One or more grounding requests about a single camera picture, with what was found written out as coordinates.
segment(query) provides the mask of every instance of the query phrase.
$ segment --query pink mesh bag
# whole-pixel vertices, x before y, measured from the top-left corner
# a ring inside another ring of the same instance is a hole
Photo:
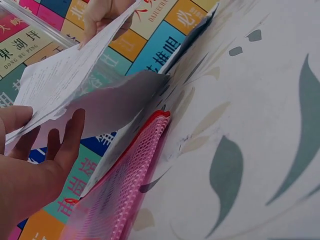
[[[78,203],[61,240],[119,240],[170,113],[156,111],[110,171]]]

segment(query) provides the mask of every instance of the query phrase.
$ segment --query finger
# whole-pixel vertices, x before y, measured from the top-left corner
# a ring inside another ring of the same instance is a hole
[[[124,24],[121,26],[121,28],[118,30],[118,32],[115,34],[115,36],[113,37],[113,40],[117,40],[122,34],[124,34],[126,31],[128,31],[128,29],[131,27],[132,25],[132,19],[133,19],[133,15],[131,15],[125,22]]]
[[[8,157],[20,160],[28,160],[32,146],[40,131],[40,126],[20,137]]]
[[[85,110],[78,109],[65,127],[63,142],[54,161],[68,175],[78,158],[81,136],[85,126]]]
[[[58,129],[52,129],[48,134],[45,160],[54,160],[60,149],[60,134]]]
[[[9,106],[0,108],[0,154],[5,152],[6,134],[22,128],[32,118],[30,106]]]
[[[79,49],[86,45],[97,34],[97,22],[94,21],[88,14],[84,14],[83,34],[83,40],[79,45]]]

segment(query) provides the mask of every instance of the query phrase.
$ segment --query paper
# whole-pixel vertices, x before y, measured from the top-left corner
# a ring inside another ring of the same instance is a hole
[[[129,124],[132,119],[147,105],[155,92],[168,76],[152,71],[142,71],[135,75],[126,76],[123,85],[97,89],[82,97],[73,100],[65,108],[60,108],[54,113],[62,111],[61,117],[41,122],[40,133],[33,145],[33,149],[47,146],[47,137],[51,129],[58,129],[61,140],[65,126],[75,110],[82,108],[86,111],[85,126],[82,138],[111,133]],[[18,139],[6,146],[6,152],[11,150]]]
[[[25,69],[14,105],[33,107],[33,116],[25,127],[6,136],[6,144],[61,116],[88,78],[103,50],[141,2],[137,0],[81,50],[73,46]]]

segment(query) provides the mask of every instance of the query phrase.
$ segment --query hand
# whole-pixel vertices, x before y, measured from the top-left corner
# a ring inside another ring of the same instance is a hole
[[[11,153],[4,156],[6,134],[23,127],[32,114],[32,108],[26,106],[0,108],[0,239],[8,239],[16,224],[60,195],[78,158],[85,124],[83,109],[75,111],[67,122],[62,143],[57,129],[49,132],[43,163],[27,162],[39,127],[22,136]]]
[[[134,2],[135,0],[90,0],[84,11],[84,39],[80,48],[126,11]],[[125,33],[130,28],[131,23],[132,16],[120,28],[114,40]]]

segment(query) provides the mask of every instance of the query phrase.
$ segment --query wallpaper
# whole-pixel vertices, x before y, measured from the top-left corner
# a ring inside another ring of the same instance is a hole
[[[220,2],[133,123],[172,113],[130,240],[320,239],[319,11]]]

